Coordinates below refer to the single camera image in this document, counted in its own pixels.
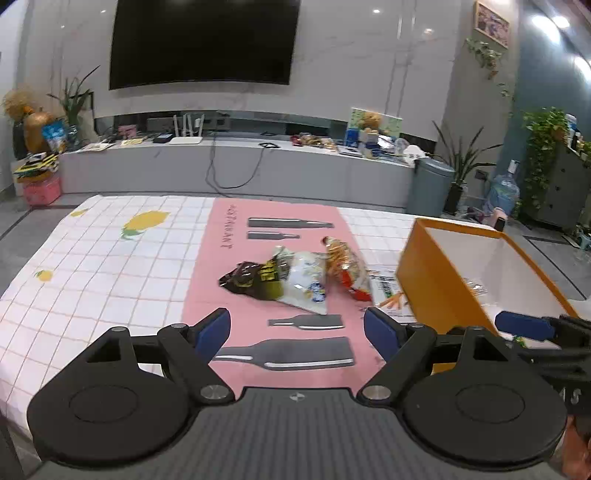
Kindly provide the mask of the person's right hand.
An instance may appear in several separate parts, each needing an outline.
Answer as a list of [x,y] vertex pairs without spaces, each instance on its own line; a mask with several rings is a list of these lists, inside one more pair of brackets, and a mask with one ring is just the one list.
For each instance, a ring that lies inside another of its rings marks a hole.
[[549,464],[566,479],[590,478],[590,440],[578,433],[576,418],[572,415],[567,418],[565,432]]

